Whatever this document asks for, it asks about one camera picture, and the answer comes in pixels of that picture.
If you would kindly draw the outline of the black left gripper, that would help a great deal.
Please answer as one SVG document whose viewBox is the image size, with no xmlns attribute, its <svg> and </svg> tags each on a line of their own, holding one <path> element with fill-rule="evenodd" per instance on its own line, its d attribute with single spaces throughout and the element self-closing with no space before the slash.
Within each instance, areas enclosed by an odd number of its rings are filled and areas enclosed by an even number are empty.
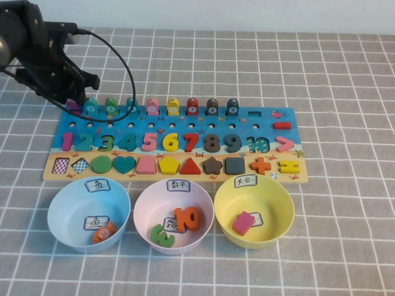
<svg viewBox="0 0 395 296">
<path fill-rule="evenodd" d="M 66 106 L 82 105 L 87 99 L 85 88 L 99 89 L 99 76 L 81 71 L 56 43 L 49 43 L 46 48 L 23 48 L 17 59 L 24 67 L 23 71 L 16 72 L 17 76 Z"/>
</svg>

